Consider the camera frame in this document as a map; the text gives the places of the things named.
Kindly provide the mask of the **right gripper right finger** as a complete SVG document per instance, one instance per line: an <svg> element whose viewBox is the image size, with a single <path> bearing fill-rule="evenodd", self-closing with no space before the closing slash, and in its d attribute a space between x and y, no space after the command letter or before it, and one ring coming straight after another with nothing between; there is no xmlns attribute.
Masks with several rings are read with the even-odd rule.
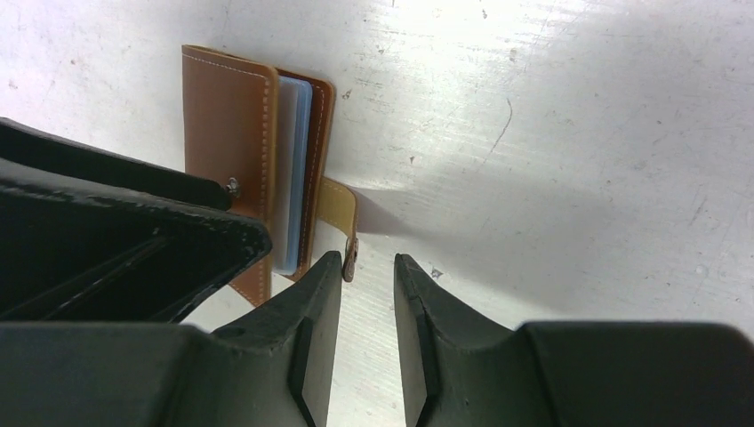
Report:
<svg viewBox="0 0 754 427"><path fill-rule="evenodd" d="M394 261L410 426L750 426L753 344L712 323L534 321L508 329Z"/></svg>

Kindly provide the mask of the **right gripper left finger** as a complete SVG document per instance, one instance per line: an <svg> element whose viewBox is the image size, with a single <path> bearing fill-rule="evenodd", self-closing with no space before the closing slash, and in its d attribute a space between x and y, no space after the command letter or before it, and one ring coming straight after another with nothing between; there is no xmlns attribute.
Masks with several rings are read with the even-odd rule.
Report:
<svg viewBox="0 0 754 427"><path fill-rule="evenodd" d="M324 426L341 255L206 333L157 323L1 326L4 426Z"/></svg>

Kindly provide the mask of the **brown leather card holder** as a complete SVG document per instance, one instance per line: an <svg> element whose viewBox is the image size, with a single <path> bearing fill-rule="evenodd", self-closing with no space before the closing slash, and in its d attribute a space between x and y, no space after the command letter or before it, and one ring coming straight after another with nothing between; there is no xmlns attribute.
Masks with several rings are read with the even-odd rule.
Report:
<svg viewBox="0 0 754 427"><path fill-rule="evenodd" d="M346 237L341 270L354 277L358 239L355 193L324 175L336 93L327 80L305 76L208 47L185 44L182 54L184 154L187 173L226 186L234 214L268 228L288 225L296 242L275 243L270 255L231 281L254 306L270 297L273 260L288 254L293 265L279 274L295 281L311 263L315 227L323 221ZM297 84L304 114L301 173L284 159L284 85Z"/></svg>

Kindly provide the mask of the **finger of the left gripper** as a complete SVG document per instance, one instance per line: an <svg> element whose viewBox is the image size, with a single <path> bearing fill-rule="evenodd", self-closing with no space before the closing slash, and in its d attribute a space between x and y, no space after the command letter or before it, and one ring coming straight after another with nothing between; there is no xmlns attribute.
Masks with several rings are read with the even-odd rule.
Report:
<svg viewBox="0 0 754 427"><path fill-rule="evenodd" d="M1 164L4 321L176 323L271 247L253 218Z"/></svg>
<svg viewBox="0 0 754 427"><path fill-rule="evenodd" d="M1 119L1 158L48 173L131 189L228 211L231 198L218 182L196 177Z"/></svg>

